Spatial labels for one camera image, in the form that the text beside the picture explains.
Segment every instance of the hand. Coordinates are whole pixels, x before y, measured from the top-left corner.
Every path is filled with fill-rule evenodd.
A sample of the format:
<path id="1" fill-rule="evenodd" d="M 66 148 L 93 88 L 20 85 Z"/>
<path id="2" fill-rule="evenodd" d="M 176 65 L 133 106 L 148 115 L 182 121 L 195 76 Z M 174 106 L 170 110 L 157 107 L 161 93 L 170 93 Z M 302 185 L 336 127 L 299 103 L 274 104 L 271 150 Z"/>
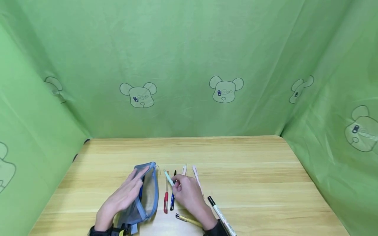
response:
<path id="1" fill-rule="evenodd" d="M 172 193 L 175 199 L 185 207 L 203 226 L 204 230 L 210 230 L 217 224 L 217 219 L 206 205 L 197 181 L 189 176 L 180 174 L 172 177 L 176 181 L 172 187 Z"/>
<path id="2" fill-rule="evenodd" d="M 125 182 L 104 202 L 96 215 L 96 223 L 94 225 L 96 231 L 108 230 L 112 226 L 114 216 L 133 203 L 143 185 L 141 177 L 148 169 L 149 167 L 146 167 L 136 176 L 136 169 L 134 169 Z"/>

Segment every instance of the black marker cap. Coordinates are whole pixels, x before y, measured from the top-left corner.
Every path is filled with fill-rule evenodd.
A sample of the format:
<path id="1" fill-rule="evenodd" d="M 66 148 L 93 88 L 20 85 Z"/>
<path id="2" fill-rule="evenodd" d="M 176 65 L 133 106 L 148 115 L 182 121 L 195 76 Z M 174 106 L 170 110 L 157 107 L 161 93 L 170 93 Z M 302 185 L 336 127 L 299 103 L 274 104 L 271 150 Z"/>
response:
<path id="1" fill-rule="evenodd" d="M 208 200 L 209 200 L 211 206 L 213 207 L 213 206 L 215 205 L 215 202 L 214 202 L 214 200 L 211 198 L 211 196 L 208 196 Z"/>

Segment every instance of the wood grain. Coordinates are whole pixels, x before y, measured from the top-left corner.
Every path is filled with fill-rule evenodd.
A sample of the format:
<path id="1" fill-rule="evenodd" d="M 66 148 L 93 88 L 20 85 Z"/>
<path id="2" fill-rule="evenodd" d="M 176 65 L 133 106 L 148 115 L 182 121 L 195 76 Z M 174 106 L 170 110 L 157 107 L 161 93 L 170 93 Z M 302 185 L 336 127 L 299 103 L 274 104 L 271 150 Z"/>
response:
<path id="1" fill-rule="evenodd" d="M 190 217 L 177 203 L 163 213 L 163 169 L 189 176 L 196 165 L 211 195 L 240 236 L 346 236 L 288 144 L 277 136 L 93 139 L 86 143 L 30 235 L 86 235 L 96 212 L 135 165 L 160 167 L 159 207 L 139 235 L 202 235 L 175 218 Z"/>

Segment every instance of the black sleeve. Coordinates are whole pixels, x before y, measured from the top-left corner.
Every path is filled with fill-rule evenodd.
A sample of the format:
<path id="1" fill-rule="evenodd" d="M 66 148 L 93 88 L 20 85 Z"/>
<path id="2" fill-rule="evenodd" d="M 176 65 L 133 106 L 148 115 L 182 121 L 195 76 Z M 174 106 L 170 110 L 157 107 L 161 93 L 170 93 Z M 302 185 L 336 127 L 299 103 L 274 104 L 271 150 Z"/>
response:
<path id="1" fill-rule="evenodd" d="M 205 231 L 205 235 L 206 236 L 228 236 L 220 220 L 218 220 L 218 223 L 214 228 L 212 228 L 211 230 Z"/>
<path id="2" fill-rule="evenodd" d="M 114 225 L 112 225 L 107 231 L 96 231 L 95 226 L 89 230 L 88 236 L 111 236 Z"/>

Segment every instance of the green tent backdrop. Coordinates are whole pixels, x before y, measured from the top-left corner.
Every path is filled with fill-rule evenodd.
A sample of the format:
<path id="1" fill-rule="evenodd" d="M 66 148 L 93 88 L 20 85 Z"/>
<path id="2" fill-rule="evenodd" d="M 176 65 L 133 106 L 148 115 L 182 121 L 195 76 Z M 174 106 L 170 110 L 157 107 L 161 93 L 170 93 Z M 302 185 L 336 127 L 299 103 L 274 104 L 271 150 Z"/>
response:
<path id="1" fill-rule="evenodd" d="M 86 138 L 280 135 L 348 232 L 376 235 L 377 9 L 0 0 L 1 234 L 28 234 Z"/>

